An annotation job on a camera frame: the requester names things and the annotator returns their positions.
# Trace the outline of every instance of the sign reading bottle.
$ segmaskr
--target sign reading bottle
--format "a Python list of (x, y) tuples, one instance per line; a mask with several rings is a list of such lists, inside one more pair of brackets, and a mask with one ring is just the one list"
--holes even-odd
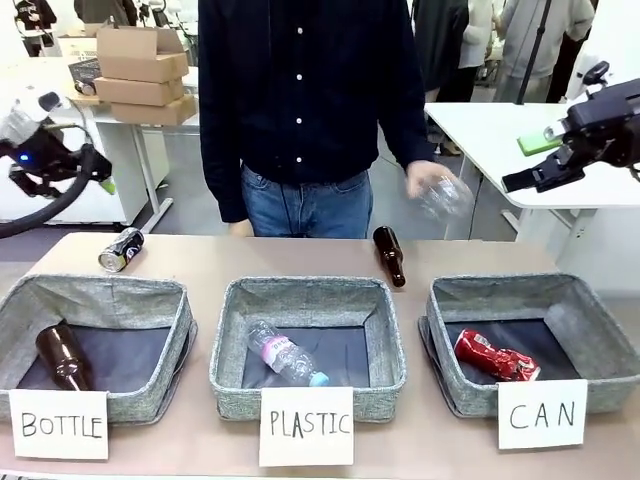
[(498, 383), (498, 445), (581, 445), (586, 412), (586, 380)]
[(260, 466), (353, 465), (353, 388), (265, 388)]
[(107, 393), (11, 390), (17, 457), (106, 460)]

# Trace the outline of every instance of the green object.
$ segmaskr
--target green object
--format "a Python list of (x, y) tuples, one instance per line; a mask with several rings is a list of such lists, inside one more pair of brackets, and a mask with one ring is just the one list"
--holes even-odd
[(109, 195), (116, 194), (116, 184), (113, 183), (111, 177), (107, 178), (104, 182), (100, 182), (100, 186), (107, 192)]
[(536, 153), (546, 152), (552, 148), (559, 147), (562, 145), (562, 139), (558, 138), (550, 142), (544, 138), (544, 134), (542, 132), (532, 133), (518, 138), (518, 145), (520, 145), (520, 150), (522, 150), (524, 156), (530, 157)]

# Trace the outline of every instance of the jeans pocket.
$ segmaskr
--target jeans pocket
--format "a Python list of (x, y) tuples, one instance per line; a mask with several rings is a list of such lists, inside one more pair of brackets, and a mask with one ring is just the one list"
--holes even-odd
[(257, 174), (246, 165), (242, 165), (242, 181), (254, 190), (264, 190), (269, 186), (269, 180)]
[(343, 182), (332, 183), (331, 188), (339, 194), (349, 193), (364, 187), (368, 181), (369, 174), (367, 172), (362, 172), (354, 177), (344, 180)]

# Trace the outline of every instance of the clear plastic cup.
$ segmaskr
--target clear plastic cup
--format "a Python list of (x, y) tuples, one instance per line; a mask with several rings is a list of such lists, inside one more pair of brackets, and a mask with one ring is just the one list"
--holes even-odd
[(429, 217), (447, 221), (471, 211), (473, 193), (463, 181), (442, 177), (435, 185), (424, 187), (420, 201)]

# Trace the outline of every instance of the clear plastic bottle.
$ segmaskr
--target clear plastic bottle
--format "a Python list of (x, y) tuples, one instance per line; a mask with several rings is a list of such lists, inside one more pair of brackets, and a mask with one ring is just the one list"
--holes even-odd
[(329, 385), (329, 377), (316, 369), (311, 355), (267, 322), (259, 321), (249, 327), (249, 348), (292, 386)]
[(459, 179), (442, 179), (435, 185), (426, 186), (420, 196), (427, 214), (441, 221), (450, 217), (463, 217), (473, 206), (473, 193)]

